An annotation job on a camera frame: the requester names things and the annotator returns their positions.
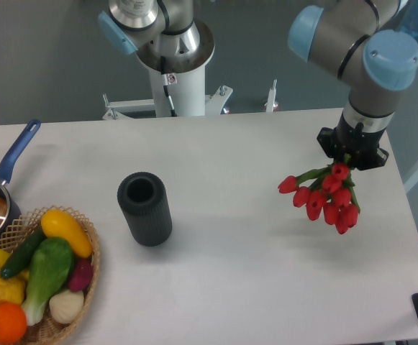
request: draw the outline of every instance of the black cylinder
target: black cylinder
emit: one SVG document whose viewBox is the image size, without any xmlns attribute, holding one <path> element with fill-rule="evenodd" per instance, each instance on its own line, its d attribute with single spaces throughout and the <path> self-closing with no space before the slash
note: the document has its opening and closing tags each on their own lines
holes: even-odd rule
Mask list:
<svg viewBox="0 0 418 345">
<path fill-rule="evenodd" d="M 163 181 L 149 172 L 126 177 L 117 191 L 130 232 L 147 247 L 163 243 L 172 232 L 172 218 Z"/>
</svg>

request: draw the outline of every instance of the wicker basket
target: wicker basket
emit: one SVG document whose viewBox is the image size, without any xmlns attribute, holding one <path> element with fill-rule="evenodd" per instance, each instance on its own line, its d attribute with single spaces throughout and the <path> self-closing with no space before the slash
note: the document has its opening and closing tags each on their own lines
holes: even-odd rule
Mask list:
<svg viewBox="0 0 418 345">
<path fill-rule="evenodd" d="M 14 220 L 12 225 L 8 226 L 6 231 L 1 235 L 0 248 L 7 252 L 12 252 L 23 239 L 31 234 L 39 225 L 41 216 L 51 208 L 57 208 L 72 215 L 82 226 L 83 230 L 91 240 L 94 249 L 91 256 L 92 267 L 94 268 L 94 278 L 90 285 L 84 290 L 84 307 L 82 308 L 76 319 L 69 325 L 63 325 L 55 321 L 49 312 L 49 307 L 45 310 L 42 321 L 27 329 L 23 339 L 15 344 L 59 344 L 65 340 L 70 334 L 74 332 L 76 327 L 81 323 L 86 314 L 92 297 L 94 296 L 95 287 L 100 273 L 100 244 L 99 238 L 94 228 L 94 225 L 83 214 L 73 210 L 72 208 L 63 208 L 51 206 L 49 208 L 37 208 L 34 211 L 28 212 L 25 216 L 20 216 Z"/>
</svg>

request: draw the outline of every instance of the blue joint cap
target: blue joint cap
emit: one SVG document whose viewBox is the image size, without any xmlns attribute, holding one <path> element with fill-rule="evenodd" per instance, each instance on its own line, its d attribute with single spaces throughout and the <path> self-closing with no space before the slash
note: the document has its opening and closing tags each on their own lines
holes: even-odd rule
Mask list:
<svg viewBox="0 0 418 345">
<path fill-rule="evenodd" d="M 125 55 L 130 55 L 137 51 L 137 47 L 135 47 L 131 39 L 104 11 L 100 13 L 98 21 L 101 30 L 118 51 Z"/>
<path fill-rule="evenodd" d="M 403 32 L 377 32 L 364 47 L 363 64 L 367 74 L 382 88 L 404 90 L 417 72 L 418 43 Z"/>
<path fill-rule="evenodd" d="M 306 7 L 296 16 L 288 32 L 288 47 L 306 62 L 323 11 L 315 5 Z"/>
</svg>

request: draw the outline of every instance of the red radish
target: red radish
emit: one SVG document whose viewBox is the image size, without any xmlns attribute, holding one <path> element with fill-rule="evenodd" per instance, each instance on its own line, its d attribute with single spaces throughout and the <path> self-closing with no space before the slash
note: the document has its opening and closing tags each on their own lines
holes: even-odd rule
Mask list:
<svg viewBox="0 0 418 345">
<path fill-rule="evenodd" d="M 73 273 L 68 279 L 67 286 L 74 293 L 84 290 L 91 283 L 93 277 L 94 269 L 90 261 L 80 258 L 76 262 Z"/>
</svg>

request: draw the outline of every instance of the green cucumber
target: green cucumber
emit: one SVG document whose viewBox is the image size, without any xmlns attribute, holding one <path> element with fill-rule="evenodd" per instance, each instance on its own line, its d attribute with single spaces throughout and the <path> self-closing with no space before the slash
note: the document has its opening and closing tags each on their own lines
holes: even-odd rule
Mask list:
<svg viewBox="0 0 418 345">
<path fill-rule="evenodd" d="M 27 268 L 36 249 L 46 238 L 41 227 L 38 227 L 35 232 L 24 239 L 12 254 L 10 254 L 10 257 L 0 270 L 0 277 L 2 279 L 9 279 Z"/>
</svg>

